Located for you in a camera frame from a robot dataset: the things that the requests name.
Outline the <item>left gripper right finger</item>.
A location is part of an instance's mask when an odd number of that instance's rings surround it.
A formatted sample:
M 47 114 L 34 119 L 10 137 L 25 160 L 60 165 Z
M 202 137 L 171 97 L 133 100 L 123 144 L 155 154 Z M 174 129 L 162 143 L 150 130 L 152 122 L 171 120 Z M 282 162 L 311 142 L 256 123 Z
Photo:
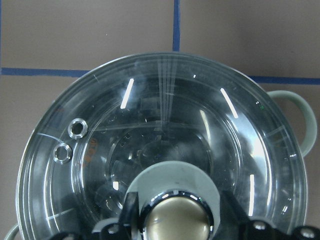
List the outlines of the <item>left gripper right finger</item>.
M 246 240 L 249 217 L 232 192 L 222 191 L 220 195 L 220 225 L 218 240 Z

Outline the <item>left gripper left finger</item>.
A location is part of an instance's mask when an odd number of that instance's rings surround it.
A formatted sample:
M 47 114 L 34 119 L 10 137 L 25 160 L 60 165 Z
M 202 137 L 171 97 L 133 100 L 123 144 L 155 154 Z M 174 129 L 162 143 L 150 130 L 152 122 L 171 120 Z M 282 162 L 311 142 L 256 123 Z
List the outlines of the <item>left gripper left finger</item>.
M 138 192 L 128 192 L 123 209 L 119 216 L 119 239 L 137 240 L 139 232 L 139 195 Z

